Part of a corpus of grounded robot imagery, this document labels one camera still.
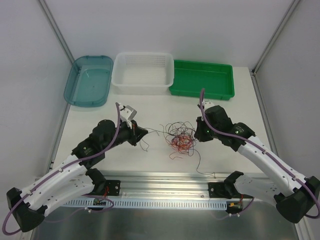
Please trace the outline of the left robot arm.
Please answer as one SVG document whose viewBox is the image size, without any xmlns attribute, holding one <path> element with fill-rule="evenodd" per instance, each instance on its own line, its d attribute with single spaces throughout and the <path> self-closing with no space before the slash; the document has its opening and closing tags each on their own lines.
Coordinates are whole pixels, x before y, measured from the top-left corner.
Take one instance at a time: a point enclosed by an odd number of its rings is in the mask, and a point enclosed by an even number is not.
<svg viewBox="0 0 320 240">
<path fill-rule="evenodd" d="M 14 217 L 19 230 L 33 230 L 51 212 L 74 198 L 105 194 L 113 181 L 94 167 L 105 158 L 104 150 L 125 142 L 136 146 L 147 133 L 135 121 L 128 126 L 124 121 L 115 125 L 111 120 L 102 120 L 58 167 L 24 189 L 11 188 L 6 193 L 9 215 Z"/>
</svg>

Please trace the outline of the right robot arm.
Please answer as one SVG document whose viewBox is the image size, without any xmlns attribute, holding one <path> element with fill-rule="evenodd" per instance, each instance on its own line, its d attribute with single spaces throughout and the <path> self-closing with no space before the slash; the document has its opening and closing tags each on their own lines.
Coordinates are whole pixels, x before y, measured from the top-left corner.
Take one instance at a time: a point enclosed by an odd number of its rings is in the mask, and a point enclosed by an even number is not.
<svg viewBox="0 0 320 240">
<path fill-rule="evenodd" d="M 269 179 L 257 180 L 240 171 L 231 173 L 213 192 L 231 199 L 247 195 L 272 206 L 289 222 L 297 224 L 313 206 L 319 207 L 320 181 L 294 170 L 268 149 L 246 124 L 233 123 L 223 107 L 210 101 L 198 104 L 194 137 L 199 142 L 219 140 L 224 146 L 250 160 Z"/>
</svg>

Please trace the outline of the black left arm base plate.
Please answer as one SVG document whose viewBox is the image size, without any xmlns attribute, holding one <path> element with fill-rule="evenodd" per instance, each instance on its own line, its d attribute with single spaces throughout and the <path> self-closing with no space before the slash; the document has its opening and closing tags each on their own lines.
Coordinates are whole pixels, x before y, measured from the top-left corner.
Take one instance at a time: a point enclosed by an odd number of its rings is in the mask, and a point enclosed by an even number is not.
<svg viewBox="0 0 320 240">
<path fill-rule="evenodd" d="M 106 180 L 102 188 L 102 196 L 108 197 L 118 197 L 121 190 L 121 181 L 120 180 Z"/>
</svg>

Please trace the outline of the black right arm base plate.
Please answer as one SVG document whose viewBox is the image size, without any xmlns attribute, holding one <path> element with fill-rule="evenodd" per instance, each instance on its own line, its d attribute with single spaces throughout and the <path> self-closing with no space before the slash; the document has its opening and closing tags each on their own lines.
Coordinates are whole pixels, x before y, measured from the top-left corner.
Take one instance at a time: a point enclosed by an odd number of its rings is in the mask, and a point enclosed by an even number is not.
<svg viewBox="0 0 320 240">
<path fill-rule="evenodd" d="M 223 182 L 209 182 L 207 185 L 210 198 L 228 198 L 228 193 Z"/>
</svg>

